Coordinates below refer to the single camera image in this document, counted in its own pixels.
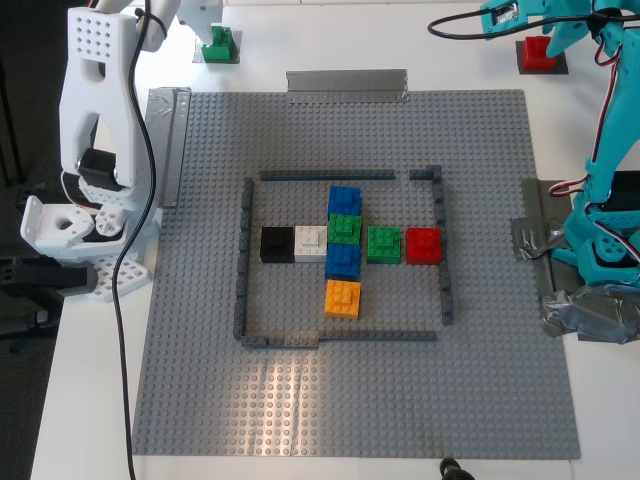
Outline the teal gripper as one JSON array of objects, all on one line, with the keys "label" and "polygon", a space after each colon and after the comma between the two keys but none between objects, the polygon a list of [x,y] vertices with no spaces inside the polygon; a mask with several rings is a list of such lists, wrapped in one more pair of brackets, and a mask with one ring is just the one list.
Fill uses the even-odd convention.
[{"label": "teal gripper", "polygon": [[[585,17],[591,13],[589,0],[523,0],[519,8],[527,18],[560,19],[566,17]],[[545,34],[550,36],[546,48],[547,57],[557,57],[567,48],[566,25],[556,22],[545,27]]]}]

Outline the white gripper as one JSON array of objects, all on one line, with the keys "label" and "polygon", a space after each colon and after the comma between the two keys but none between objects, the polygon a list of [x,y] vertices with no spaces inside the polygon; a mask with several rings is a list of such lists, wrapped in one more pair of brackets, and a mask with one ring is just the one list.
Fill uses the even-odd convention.
[{"label": "white gripper", "polygon": [[204,45],[213,42],[213,25],[222,21],[222,0],[183,0],[177,10],[177,18],[189,26]]}]

